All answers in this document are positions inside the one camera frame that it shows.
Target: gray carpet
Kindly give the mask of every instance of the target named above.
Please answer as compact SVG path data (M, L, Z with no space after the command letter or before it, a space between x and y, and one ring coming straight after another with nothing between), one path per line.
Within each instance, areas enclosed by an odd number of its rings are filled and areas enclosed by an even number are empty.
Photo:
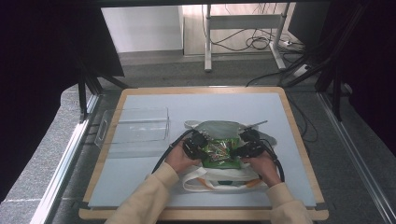
M200 60L197 60L198 62L125 64L126 77L121 77L119 80L137 87L245 86L255 77L276 71L275 62L272 59L227 61L222 58L214 61L213 71L208 74L204 72L204 63ZM256 84L274 86L278 80L279 77L267 77ZM330 211L329 219L318 223L383 223L344 145L319 103L317 94L313 91L315 80L313 77L289 89L288 96L298 106L293 106L292 111L303 133L304 143ZM120 90L116 86L104 80L101 82L106 91L94 114L91 128L85 135L84 144L78 149L78 154L71 166L72 170L64 181L48 223L104 222L87 221L78 217L78 209L84 205L81 200L100 152L100 148L93 143L99 121L105 110L115 107L120 96ZM28 223L30 221L41 198L40 195L44 192L45 185L48 184L56 162L59 161L64 143L68 142L72 132L71 127L74 127L78 121L76 99L76 95L63 96L62 109L60 109L59 117L54 121L54 129L43 141L41 147L43 150L40 149L40 152L37 152L37 160L33 161L29 170L26 171L29 175L21 178L15 189L8 195L8 201L1 204L0 223ZM342 99L341 108L343 122L351 137L395 207L396 160L394 156L348 104L347 97ZM61 151L54 153L56 155L49 154L50 151L58 149ZM43 161L53 164L40 164Z

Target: beige sleeve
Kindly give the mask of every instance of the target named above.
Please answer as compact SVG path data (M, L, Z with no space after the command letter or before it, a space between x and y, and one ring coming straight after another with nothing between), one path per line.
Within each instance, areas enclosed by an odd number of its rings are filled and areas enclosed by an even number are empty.
M106 224L155 223L168 203L169 189L177 181L175 170L164 162L120 205Z
M285 183L267 190L273 209L270 213L272 224L312 223L304 204L294 199Z

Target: person's right hand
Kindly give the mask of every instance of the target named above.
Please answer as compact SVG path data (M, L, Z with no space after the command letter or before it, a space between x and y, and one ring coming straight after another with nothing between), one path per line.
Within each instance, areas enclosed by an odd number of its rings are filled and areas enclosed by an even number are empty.
M269 188L282 182L277 174L276 165L268 152L264 151L260 156L255 158L241 158L241 161L250 163L251 168L262 176L262 180Z

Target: person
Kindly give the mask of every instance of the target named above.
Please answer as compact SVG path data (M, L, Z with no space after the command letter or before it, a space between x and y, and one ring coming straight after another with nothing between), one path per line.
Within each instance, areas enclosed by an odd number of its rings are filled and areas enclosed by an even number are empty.
M264 152L257 158L243 158L242 161L250 163L269 187L266 194L273 206L270 212L272 223L312 223L303 203L294 199L287 185L281 182L268 153ZM199 160L187 157L180 142L160 168L120 205L106 224L155 223L169 200L169 189L178 181L177 174L199 163Z

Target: bag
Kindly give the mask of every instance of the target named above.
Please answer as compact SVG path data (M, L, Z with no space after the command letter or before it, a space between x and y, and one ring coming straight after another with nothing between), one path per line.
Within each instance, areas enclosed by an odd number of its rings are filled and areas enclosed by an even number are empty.
M245 144L239 133L246 129L246 125L224 120L188 120L185 126L210 137L208 145L203 148L208 154L208 158L202 161L203 166L191 167L182 178L185 190L224 191L265 186L249 164L230 156L231 150ZM264 135L269 144L276 144L275 138Z

